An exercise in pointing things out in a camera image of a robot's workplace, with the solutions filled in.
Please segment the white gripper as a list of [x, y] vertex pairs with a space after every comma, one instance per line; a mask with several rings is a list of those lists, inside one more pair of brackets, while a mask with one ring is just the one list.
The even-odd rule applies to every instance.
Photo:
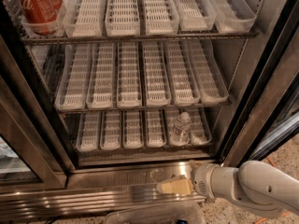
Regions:
[[191, 180], [185, 175], [174, 176], [157, 184], [156, 189], [162, 194], [189, 195], [193, 191], [206, 198], [208, 203], [214, 203], [211, 179], [218, 164], [190, 160]]

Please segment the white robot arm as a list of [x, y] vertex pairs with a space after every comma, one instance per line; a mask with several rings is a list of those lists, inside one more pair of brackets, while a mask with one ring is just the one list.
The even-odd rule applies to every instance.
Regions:
[[191, 162], [191, 176], [174, 176], [157, 184], [162, 194], [193, 192], [209, 201], [224, 199], [260, 217], [278, 217], [287, 210], [299, 215], [299, 180], [262, 161], [240, 167]]

